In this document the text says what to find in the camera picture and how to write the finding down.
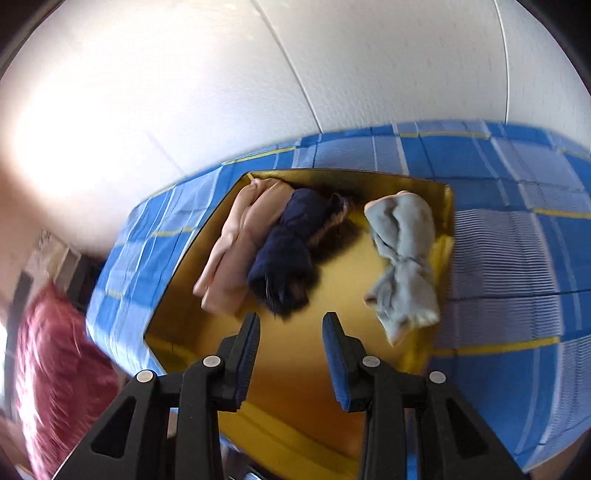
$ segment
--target pink cloth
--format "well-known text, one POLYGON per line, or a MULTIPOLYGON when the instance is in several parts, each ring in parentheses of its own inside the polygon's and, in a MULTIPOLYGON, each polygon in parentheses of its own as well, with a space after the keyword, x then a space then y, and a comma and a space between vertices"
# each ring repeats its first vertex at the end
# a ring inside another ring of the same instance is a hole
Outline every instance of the pink cloth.
POLYGON ((269 231, 277 223, 293 189, 276 179, 254 179, 238 193, 193 288, 203 310, 234 315, 246 296, 246 276, 269 231))
POLYGON ((52 283, 19 326, 15 376, 31 466, 48 480, 118 392, 110 360, 86 337, 84 314, 52 283))

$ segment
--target dark blue rolled garment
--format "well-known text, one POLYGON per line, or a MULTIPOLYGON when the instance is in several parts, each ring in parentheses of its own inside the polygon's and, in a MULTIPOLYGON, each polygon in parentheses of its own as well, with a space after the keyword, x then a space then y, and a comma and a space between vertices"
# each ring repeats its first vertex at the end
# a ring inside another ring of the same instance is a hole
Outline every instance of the dark blue rolled garment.
POLYGON ((332 199, 314 190, 296 190, 258 251, 248 285, 273 313, 287 316, 308 303, 306 290, 317 279, 308 241, 323 229, 335 207, 332 199))

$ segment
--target silver screw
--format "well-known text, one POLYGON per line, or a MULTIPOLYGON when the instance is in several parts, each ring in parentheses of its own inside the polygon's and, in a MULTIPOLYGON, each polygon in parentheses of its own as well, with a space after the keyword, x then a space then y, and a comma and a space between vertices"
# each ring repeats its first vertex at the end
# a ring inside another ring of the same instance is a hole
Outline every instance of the silver screw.
POLYGON ((154 378, 154 374, 150 370, 142 370, 137 374, 136 378, 138 379, 138 382, 146 383, 154 378))
POLYGON ((446 376, 445 373, 435 370, 429 374, 429 380, 431 380, 433 383, 444 383, 446 376))
POLYGON ((362 360, 366 367, 377 367, 379 365, 379 358, 373 355, 364 356, 362 360))
POLYGON ((219 358, 217 355, 210 355, 203 359, 203 365, 206 367, 217 367, 219 364, 222 363, 222 359, 219 358))

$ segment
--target triangular cutout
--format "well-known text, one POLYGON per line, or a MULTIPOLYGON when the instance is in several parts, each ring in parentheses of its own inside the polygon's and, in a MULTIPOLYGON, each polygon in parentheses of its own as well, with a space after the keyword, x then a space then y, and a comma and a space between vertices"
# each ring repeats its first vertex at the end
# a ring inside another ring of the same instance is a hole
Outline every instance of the triangular cutout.
POLYGON ((446 407, 452 424, 458 455, 463 459, 467 459, 486 453, 488 451, 486 442, 459 405, 451 398, 448 398, 446 407))
POLYGON ((135 403, 134 397, 129 397, 123 402, 90 445, 93 452, 112 458, 123 457, 135 403))

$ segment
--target plaid tablecloth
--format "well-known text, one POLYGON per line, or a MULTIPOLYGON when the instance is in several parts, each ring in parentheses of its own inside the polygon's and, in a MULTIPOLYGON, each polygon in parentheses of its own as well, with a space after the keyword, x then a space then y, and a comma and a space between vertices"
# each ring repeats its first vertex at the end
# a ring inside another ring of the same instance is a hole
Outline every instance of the plaid tablecloth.
POLYGON ((445 182, 456 193, 456 248, 432 367, 530 468, 591 427, 589 153, 543 129, 440 121, 313 135, 225 162, 131 212, 88 333, 130 374, 164 373, 143 334, 184 252, 248 171, 347 168, 445 182))

